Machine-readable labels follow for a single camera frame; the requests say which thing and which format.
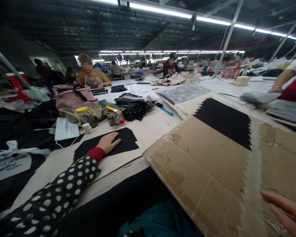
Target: pink bag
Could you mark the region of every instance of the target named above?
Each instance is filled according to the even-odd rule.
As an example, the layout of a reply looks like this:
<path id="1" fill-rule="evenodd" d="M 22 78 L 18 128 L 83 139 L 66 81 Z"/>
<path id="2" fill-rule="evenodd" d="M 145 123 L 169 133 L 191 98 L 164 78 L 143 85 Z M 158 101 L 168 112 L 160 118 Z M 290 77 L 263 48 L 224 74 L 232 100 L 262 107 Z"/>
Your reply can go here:
<path id="1" fill-rule="evenodd" d="M 87 85 L 56 85 L 53 86 L 53 92 L 56 97 L 56 107 L 61 117 L 65 117 L 65 114 L 59 109 L 79 108 L 81 104 L 94 99 L 90 87 Z"/>

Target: polka dot sleeve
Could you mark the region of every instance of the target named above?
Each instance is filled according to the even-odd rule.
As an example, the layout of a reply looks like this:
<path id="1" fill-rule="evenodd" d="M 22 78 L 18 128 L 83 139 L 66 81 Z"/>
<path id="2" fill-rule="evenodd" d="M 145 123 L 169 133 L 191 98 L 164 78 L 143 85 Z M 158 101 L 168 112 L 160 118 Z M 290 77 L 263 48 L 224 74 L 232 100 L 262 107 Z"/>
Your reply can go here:
<path id="1" fill-rule="evenodd" d="M 2 236 L 55 236 L 57 223 L 68 215 L 88 183 L 99 174 L 98 163 L 86 155 L 25 204 L 0 221 Z"/>

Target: face mask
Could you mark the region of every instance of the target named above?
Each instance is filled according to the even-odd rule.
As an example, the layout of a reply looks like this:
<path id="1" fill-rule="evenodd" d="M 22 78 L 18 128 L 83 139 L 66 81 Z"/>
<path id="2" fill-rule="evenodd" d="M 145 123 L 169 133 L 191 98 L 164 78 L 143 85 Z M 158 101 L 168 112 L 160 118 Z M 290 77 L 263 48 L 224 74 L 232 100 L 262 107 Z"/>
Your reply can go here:
<path id="1" fill-rule="evenodd" d="M 57 141 L 74 138 L 74 137 L 77 139 L 78 136 L 79 136 L 79 127 L 77 124 L 70 123 L 67 118 L 57 118 L 56 131 L 55 131 L 55 141 L 57 145 L 59 145 Z"/>

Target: red cuff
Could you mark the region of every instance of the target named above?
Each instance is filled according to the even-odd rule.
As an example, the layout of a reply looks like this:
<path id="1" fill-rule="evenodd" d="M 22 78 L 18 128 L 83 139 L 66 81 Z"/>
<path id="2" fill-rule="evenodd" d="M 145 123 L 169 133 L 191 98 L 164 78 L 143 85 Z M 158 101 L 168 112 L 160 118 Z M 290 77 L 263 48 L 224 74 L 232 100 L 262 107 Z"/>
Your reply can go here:
<path id="1" fill-rule="evenodd" d="M 100 160 L 106 155 L 106 152 L 102 148 L 96 147 L 88 151 L 86 155 L 92 157 L 96 160 L 96 162 L 99 163 Z"/>

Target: hand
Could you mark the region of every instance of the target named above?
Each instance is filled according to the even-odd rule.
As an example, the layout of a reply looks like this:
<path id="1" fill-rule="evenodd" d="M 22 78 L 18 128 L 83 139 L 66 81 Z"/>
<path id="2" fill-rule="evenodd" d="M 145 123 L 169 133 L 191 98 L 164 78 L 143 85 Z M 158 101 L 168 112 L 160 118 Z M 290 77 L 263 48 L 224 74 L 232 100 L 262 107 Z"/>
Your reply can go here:
<path id="1" fill-rule="evenodd" d="M 102 89 L 104 86 L 104 82 L 101 82 L 99 85 L 98 85 L 98 89 Z"/>
<path id="2" fill-rule="evenodd" d="M 271 211 L 279 222 L 292 236 L 296 237 L 296 203 L 275 193 L 262 190 L 260 193 L 264 201 L 273 204 Z"/>
<path id="3" fill-rule="evenodd" d="M 118 132 L 113 132 L 108 135 L 105 135 L 101 138 L 99 144 L 96 147 L 102 148 L 105 151 L 105 153 L 108 154 L 121 142 L 121 139 L 117 139 L 115 142 L 112 143 L 112 141 L 116 138 L 117 135 Z"/>
<path id="4" fill-rule="evenodd" d="M 271 90 L 269 90 L 269 93 L 280 93 L 282 91 L 282 87 L 272 87 Z"/>

